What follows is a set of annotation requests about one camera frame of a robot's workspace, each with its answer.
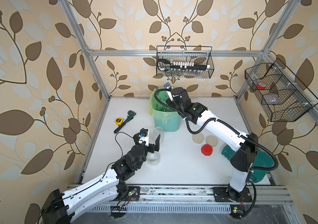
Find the clear peanut jar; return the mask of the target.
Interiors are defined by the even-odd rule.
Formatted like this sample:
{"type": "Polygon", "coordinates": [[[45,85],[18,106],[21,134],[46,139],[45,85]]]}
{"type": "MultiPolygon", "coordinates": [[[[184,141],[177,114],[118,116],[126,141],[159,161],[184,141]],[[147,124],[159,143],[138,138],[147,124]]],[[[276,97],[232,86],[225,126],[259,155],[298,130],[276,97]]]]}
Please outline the clear peanut jar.
{"type": "Polygon", "coordinates": [[[159,138],[159,143],[162,144],[164,142],[164,129],[162,127],[156,127],[153,131],[153,141],[156,142],[156,140],[159,138]]]}

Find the red jar lid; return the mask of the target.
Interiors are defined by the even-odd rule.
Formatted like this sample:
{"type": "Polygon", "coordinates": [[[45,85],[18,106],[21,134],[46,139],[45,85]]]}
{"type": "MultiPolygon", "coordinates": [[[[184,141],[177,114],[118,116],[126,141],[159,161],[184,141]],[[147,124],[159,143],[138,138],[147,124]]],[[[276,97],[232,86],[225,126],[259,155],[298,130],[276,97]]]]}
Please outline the red jar lid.
{"type": "Polygon", "coordinates": [[[201,152],[205,156],[211,156],[213,153],[213,148],[209,144],[205,144],[201,148],[201,152]]]}

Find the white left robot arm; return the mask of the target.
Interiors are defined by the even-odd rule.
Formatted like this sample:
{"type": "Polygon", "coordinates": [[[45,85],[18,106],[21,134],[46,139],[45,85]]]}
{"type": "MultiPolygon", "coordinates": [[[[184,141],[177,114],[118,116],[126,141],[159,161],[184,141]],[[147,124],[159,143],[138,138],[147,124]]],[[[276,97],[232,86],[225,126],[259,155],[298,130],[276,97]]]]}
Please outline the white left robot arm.
{"type": "Polygon", "coordinates": [[[158,152],[160,137],[150,144],[149,135],[138,133],[133,137],[135,145],[119,160],[110,163],[103,174],[61,192],[51,192],[46,199],[37,222],[43,224],[71,224],[96,206],[113,200],[129,198],[126,180],[131,178],[147,160],[148,153],[158,152]]]}

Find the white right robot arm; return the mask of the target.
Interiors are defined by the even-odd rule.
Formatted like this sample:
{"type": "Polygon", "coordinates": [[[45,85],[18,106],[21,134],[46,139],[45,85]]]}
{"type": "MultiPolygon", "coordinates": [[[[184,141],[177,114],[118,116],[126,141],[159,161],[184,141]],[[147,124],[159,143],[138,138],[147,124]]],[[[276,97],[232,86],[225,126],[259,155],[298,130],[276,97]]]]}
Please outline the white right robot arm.
{"type": "Polygon", "coordinates": [[[257,135],[241,132],[218,118],[203,104],[193,103],[186,89],[172,88],[169,85],[155,90],[153,97],[162,106],[177,112],[185,120],[191,134],[199,134],[203,129],[207,129],[234,150],[235,154],[230,159],[233,172],[227,187],[227,196],[231,201],[239,200],[254,170],[277,169],[278,159],[270,150],[259,144],[257,135]],[[253,165],[259,149],[272,158],[274,164],[271,167],[253,165]]]}

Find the green bin with bag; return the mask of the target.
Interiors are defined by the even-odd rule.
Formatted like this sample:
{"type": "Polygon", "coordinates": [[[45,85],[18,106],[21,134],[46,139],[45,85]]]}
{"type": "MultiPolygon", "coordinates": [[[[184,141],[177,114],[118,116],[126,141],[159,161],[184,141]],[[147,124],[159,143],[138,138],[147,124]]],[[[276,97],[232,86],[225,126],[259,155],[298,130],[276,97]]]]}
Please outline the green bin with bag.
{"type": "Polygon", "coordinates": [[[176,132],[180,128],[182,118],[176,111],[163,106],[156,100],[154,94],[159,89],[163,88],[154,89],[150,96],[148,112],[153,117],[156,127],[162,127],[165,132],[176,132]]]}

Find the yellow tape measure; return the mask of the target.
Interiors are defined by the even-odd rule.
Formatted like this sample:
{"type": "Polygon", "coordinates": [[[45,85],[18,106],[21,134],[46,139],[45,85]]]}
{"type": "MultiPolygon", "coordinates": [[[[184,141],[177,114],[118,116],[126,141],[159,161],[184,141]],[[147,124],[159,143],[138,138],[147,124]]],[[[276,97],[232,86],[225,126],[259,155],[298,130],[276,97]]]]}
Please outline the yellow tape measure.
{"type": "Polygon", "coordinates": [[[115,124],[118,125],[118,126],[120,126],[123,122],[124,122],[123,118],[116,118],[115,119],[115,124]]]}

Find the red object in basket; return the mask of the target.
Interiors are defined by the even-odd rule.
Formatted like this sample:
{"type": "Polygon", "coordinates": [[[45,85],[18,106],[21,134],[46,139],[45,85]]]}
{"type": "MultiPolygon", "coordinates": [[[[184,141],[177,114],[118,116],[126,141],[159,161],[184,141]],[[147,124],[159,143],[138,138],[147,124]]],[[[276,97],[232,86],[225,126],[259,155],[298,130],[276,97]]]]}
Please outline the red object in basket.
{"type": "Polygon", "coordinates": [[[258,82],[258,83],[256,84],[256,88],[257,88],[258,90],[265,90],[266,87],[267,87],[267,85],[266,85],[264,82],[258,82]]]}

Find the black socket set rail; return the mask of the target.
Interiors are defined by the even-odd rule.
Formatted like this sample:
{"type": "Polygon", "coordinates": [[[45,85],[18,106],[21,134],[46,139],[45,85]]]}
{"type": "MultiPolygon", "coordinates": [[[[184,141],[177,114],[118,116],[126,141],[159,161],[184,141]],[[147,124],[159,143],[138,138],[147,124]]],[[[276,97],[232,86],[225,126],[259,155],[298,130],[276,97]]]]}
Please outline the black socket set rail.
{"type": "Polygon", "coordinates": [[[202,65],[202,64],[195,64],[190,62],[176,62],[173,60],[167,59],[158,59],[157,61],[157,68],[160,71],[175,71],[175,70],[192,70],[192,71],[205,71],[210,69],[210,65],[202,65]]]}

